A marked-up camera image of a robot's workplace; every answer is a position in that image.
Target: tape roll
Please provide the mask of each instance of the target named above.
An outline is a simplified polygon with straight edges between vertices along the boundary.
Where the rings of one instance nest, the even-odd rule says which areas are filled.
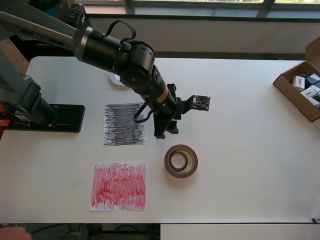
[[[182,157],[184,164],[180,167],[175,166],[174,157]],[[187,145],[175,145],[171,147],[165,154],[164,167],[166,171],[177,179],[185,179],[190,177],[197,170],[198,157],[195,151]]]

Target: white cube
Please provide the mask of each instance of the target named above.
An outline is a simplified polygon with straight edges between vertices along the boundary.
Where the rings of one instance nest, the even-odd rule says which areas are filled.
[[[305,78],[302,76],[295,76],[292,85],[299,91],[305,90]]]
[[[306,90],[300,92],[305,98],[311,98],[312,96],[316,95],[318,92],[316,89],[309,87]]]

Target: paper sheet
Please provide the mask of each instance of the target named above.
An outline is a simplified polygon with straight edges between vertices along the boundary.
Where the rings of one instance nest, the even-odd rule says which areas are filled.
[[[95,165],[91,211],[145,210],[145,163]]]
[[[145,143],[145,124],[135,123],[134,115],[143,103],[109,104],[104,109],[104,146]]]

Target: wall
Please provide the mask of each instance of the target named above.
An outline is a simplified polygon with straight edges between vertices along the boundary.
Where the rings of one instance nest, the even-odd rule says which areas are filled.
[[[114,18],[91,18],[104,32]],[[155,52],[303,54],[308,43],[320,36],[320,23],[245,22],[213,20],[123,19],[137,33],[136,39]],[[119,24],[115,37],[129,36]]]

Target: black cable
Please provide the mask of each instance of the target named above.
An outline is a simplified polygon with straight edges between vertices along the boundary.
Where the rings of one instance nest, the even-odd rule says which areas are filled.
[[[38,233],[38,232],[41,232],[41,231],[43,231],[43,230],[45,230],[45,229],[57,227],[57,226],[60,226],[60,225],[66,225],[66,224],[67,224],[67,223],[58,223],[58,224],[53,224],[53,225],[50,225],[50,226],[44,226],[44,227],[42,227],[42,228],[40,228],[40,229],[38,229],[38,230],[35,230],[35,231],[33,231],[33,232],[30,232],[30,234],[33,235],[33,234],[36,234],[36,233]]]
[[[120,228],[122,228],[122,227],[130,227],[130,228],[133,228],[134,230],[136,230],[136,231],[139,231],[139,229],[137,228],[137,227],[135,227],[135,226],[133,226],[133,225],[130,225],[130,224],[124,224],[124,225],[121,225],[121,226],[118,226],[116,229],[115,229],[115,231],[118,231]]]
[[[80,232],[80,227],[84,225],[83,223],[79,223],[79,226],[78,226],[78,232]]]
[[[104,37],[109,36],[111,34],[112,30],[114,29],[114,26],[117,23],[125,24],[131,31],[131,37],[125,37],[120,41],[121,46],[124,48],[125,47],[124,42],[135,39],[137,33],[136,33],[136,30],[133,28],[133,26],[131,26],[130,24],[128,24],[128,23],[126,23],[124,21],[121,21],[121,20],[117,20],[117,21],[114,21],[113,23],[110,24],[110,26],[109,26],[108,30],[106,31]]]
[[[148,116],[146,118],[138,120],[139,115],[142,113],[142,111],[146,108],[147,105],[148,105],[148,103],[147,103],[147,101],[145,101],[144,104],[140,107],[140,109],[133,116],[133,121],[136,124],[144,123],[145,121],[147,121],[150,118],[151,114],[155,112],[155,110],[150,110],[148,113]]]

